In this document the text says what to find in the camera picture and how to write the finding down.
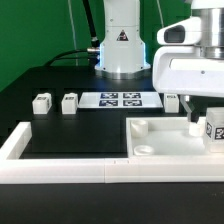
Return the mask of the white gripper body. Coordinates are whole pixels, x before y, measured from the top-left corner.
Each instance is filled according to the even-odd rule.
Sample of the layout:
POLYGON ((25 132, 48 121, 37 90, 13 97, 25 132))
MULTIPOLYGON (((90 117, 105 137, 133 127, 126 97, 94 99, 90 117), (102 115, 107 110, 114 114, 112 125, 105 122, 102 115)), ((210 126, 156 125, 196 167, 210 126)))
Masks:
POLYGON ((153 61, 152 82, 159 93, 224 97, 224 60, 208 59, 197 43, 202 39, 199 17, 157 32, 161 47, 153 61))

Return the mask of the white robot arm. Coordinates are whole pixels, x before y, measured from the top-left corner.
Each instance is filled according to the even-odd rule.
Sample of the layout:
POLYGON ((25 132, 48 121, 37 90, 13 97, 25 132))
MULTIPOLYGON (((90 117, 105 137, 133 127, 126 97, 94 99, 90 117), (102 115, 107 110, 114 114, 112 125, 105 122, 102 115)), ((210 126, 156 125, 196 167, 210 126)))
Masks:
POLYGON ((159 93, 224 97, 224 0, 184 0, 191 16, 157 32, 160 48, 146 62, 139 0, 103 0, 105 38, 96 74, 134 79, 152 71, 159 93))

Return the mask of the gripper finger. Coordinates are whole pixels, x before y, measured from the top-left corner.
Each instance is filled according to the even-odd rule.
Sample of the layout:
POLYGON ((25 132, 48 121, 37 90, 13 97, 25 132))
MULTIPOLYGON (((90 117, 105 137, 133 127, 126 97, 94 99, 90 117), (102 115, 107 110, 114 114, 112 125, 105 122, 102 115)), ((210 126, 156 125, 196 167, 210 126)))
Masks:
POLYGON ((189 122, 197 123, 199 120, 199 114, 195 109, 189 96, 181 95, 180 102, 187 113, 187 119, 189 122))

